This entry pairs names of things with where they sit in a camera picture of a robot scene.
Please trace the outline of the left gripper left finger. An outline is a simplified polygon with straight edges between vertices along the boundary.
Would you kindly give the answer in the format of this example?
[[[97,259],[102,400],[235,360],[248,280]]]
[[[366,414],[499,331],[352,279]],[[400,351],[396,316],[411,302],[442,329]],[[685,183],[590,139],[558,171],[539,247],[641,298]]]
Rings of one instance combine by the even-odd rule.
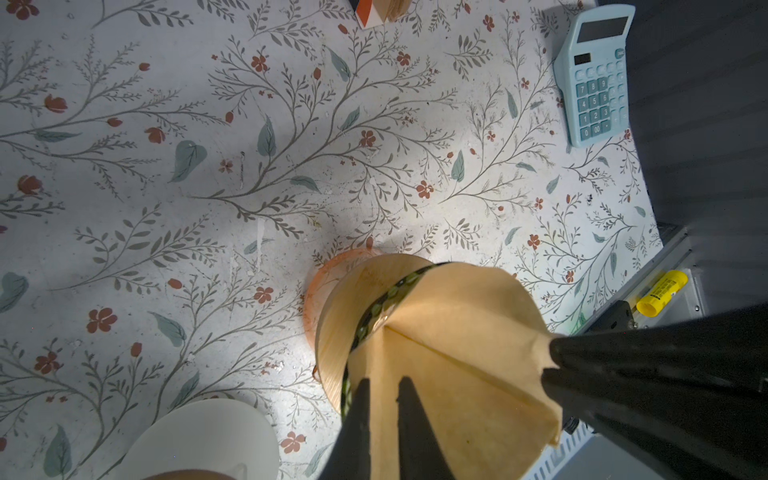
[[[354,394],[348,415],[325,465],[320,480],[369,480],[370,380],[365,378]]]

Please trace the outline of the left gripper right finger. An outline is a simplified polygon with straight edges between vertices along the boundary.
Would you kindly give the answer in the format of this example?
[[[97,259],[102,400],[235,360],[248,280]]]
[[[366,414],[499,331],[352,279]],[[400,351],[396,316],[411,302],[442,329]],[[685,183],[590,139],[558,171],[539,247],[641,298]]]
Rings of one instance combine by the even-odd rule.
[[[399,382],[397,403],[400,478],[454,480],[410,377]]]

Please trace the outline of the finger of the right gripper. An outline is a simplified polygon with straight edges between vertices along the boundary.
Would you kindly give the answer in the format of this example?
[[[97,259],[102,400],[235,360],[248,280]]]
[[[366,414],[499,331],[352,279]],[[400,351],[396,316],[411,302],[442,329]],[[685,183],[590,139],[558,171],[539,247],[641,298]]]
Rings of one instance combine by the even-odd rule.
[[[648,329],[560,337],[556,365],[585,373],[767,391],[767,305]]]
[[[767,398],[740,389],[547,369],[545,393],[665,479],[764,479]]]

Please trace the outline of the green glass dripper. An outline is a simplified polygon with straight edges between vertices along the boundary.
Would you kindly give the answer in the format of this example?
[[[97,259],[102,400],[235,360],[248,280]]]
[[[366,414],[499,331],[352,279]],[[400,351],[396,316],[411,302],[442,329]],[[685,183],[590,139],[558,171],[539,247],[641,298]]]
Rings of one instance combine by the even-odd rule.
[[[349,353],[352,353],[374,332],[376,325],[385,322],[399,304],[410,294],[413,288],[430,270],[446,265],[446,262],[431,264],[415,270],[398,280],[386,292],[378,297],[362,314],[355,328],[352,345]],[[340,414],[345,420],[348,416],[353,401],[352,384],[349,374],[349,362],[346,362],[342,377]]]

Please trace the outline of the orange glass pitcher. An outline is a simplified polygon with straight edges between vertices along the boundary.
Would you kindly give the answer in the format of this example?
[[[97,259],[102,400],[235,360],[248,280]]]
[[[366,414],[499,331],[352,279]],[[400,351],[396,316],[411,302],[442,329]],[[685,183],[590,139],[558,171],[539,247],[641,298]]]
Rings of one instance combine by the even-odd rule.
[[[303,324],[315,353],[316,376],[337,402],[355,328],[364,311],[386,289],[385,255],[355,249],[320,267],[305,295]]]

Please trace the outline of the orange coffee filter box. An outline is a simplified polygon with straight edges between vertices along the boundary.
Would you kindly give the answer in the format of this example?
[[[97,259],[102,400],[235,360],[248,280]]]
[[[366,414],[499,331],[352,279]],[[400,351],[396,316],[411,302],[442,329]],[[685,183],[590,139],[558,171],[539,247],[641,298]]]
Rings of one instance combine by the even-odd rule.
[[[349,4],[363,29],[378,27],[386,22],[389,0],[350,0]]]

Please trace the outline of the brown paper coffee filters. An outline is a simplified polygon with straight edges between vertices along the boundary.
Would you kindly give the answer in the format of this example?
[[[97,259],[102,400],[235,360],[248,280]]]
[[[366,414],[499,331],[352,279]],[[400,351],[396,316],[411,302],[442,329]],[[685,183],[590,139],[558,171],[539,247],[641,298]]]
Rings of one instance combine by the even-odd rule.
[[[410,8],[411,0],[374,0],[373,6],[384,22],[394,22]]]

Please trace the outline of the white frosted mug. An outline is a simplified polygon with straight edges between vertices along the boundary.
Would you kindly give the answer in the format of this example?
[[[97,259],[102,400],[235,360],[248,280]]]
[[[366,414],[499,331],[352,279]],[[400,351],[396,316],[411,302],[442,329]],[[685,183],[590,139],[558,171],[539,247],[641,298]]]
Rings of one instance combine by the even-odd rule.
[[[119,479],[275,479],[276,433],[255,407],[208,399],[158,420],[130,447]]]

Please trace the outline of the light blue calculator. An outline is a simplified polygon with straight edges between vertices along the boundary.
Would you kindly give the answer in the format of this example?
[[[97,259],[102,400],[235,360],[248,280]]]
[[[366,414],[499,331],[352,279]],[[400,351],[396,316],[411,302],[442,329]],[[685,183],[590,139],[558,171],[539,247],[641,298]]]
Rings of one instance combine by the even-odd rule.
[[[610,4],[577,15],[554,62],[569,141],[585,148],[629,128],[626,40],[636,8]]]

